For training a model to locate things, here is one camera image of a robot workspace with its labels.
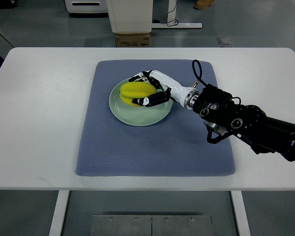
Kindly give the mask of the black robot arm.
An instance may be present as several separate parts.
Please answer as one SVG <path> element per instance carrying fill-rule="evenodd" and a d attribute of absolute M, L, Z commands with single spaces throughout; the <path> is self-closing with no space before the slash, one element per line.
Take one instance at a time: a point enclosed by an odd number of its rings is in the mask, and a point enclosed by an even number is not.
<path fill-rule="evenodd" d="M 235 103 L 230 93 L 202 80 L 198 60 L 193 60 L 192 66 L 197 81 L 205 86 L 193 99 L 192 110 L 205 120 L 209 143 L 234 135 L 256 154 L 277 152 L 286 160 L 295 161 L 295 124 L 268 117 L 256 105 Z"/>

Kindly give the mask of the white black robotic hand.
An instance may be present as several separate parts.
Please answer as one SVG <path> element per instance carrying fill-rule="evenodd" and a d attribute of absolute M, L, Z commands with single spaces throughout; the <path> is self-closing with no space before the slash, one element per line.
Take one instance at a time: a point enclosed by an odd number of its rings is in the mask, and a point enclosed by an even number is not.
<path fill-rule="evenodd" d="M 195 98 L 199 96 L 199 91 L 194 87 L 184 87 L 170 76 L 157 71 L 143 71 L 128 80 L 129 82 L 145 82 L 159 89 L 158 92 L 148 96 L 130 95 L 123 92 L 121 97 L 126 99 L 125 103 L 137 107 L 153 107 L 172 100 L 182 107 L 192 109 Z"/>

